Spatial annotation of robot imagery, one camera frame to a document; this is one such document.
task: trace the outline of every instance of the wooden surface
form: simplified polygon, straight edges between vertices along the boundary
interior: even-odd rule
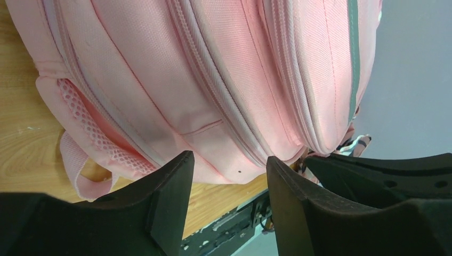
[[[37,71],[0,0],[0,191],[45,192],[77,202],[58,150],[63,129],[41,100]],[[92,161],[84,175],[102,180],[108,172]],[[130,181],[120,179],[114,189]],[[264,175],[247,185],[193,184],[184,237],[249,200],[267,187]]]

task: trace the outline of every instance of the screw hole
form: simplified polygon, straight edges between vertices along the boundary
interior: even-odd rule
[[[437,183],[435,183],[435,187],[437,187],[437,188],[443,188],[445,186],[447,186],[447,181],[445,181],[445,180],[441,180],[441,181],[438,181]]]
[[[397,186],[397,182],[392,181],[392,180],[385,180],[385,181],[383,181],[383,184],[385,186],[387,186],[388,188],[393,188],[393,187]]]

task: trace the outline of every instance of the pink mesh pocket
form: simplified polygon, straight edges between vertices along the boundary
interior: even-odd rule
[[[127,169],[145,175],[155,170],[149,162],[125,151],[107,138],[85,108],[73,84],[68,79],[59,79],[58,87],[73,117],[83,127],[83,130],[98,151],[104,152],[109,156],[111,161],[123,165]]]

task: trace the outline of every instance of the pink backpack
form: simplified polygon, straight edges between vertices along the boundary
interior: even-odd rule
[[[247,183],[343,141],[369,81],[381,0],[7,0],[66,129],[80,197],[192,150],[194,182]],[[88,157],[112,172],[80,175]]]

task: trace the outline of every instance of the backpack strap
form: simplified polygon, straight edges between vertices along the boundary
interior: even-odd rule
[[[112,173],[111,179],[96,182],[82,176],[81,171],[88,160],[88,155],[67,132],[64,132],[61,137],[60,151],[66,174],[77,191],[77,195],[83,199],[95,200],[108,194],[119,178],[118,175]]]

